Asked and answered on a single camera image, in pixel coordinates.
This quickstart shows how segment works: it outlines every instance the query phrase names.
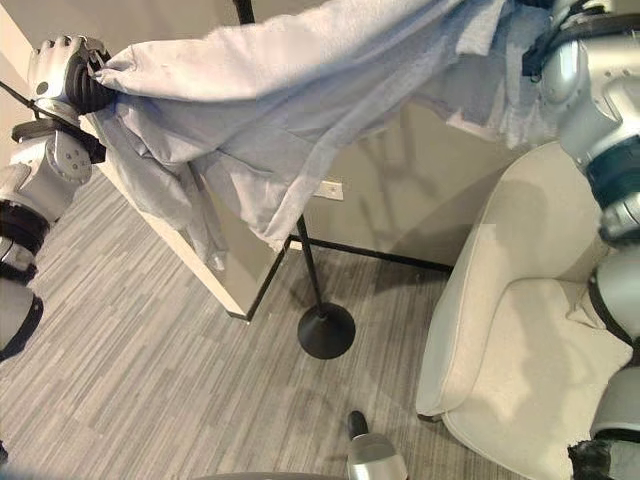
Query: striped carpet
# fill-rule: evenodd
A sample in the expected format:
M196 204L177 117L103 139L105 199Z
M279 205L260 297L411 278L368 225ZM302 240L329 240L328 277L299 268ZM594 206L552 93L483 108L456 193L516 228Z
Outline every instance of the striped carpet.
M40 328L0 365L0 433L20 478L344 476L358 408L412 479L516 479L419 421L416 380L440 272L314 248L327 297L358 333L343 357L305 355L312 303L290 250L254 320L229 318L100 174L49 235L32 288Z

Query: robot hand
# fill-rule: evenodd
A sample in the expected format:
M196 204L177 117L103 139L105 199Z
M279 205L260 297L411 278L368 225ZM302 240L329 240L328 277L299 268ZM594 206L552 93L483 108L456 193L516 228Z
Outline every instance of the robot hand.
M42 317L42 301L27 284L45 236L91 178L92 163L104 160L104 147L79 128L78 116L114 98L91 78L108 58L102 43L81 36L46 41L32 54L36 120L14 127L18 144L0 170L0 361L24 348Z

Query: gray wall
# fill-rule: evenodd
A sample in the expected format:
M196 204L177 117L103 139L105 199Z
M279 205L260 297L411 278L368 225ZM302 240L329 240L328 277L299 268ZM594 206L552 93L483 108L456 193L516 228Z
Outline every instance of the gray wall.
M519 152L406 106L388 129L341 153L330 178L344 202L314 198L310 234L453 265L487 195Z

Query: light gray cloth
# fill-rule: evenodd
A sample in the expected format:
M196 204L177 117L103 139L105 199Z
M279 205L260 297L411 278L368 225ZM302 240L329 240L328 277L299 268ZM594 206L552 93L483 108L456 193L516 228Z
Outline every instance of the light gray cloth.
M412 96L512 146L553 133L520 77L547 22L513 0L332 0L129 47L99 72L124 93L93 121L138 207L202 258L224 247L198 176L279 249L337 152Z

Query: armchair cushion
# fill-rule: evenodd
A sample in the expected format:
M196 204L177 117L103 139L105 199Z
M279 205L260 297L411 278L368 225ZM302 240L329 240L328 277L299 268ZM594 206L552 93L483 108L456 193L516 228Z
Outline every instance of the armchair cushion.
M444 414L462 443L536 480L571 476L567 446L589 438L609 378L631 348L566 318L583 286L551 279L509 286L470 395Z

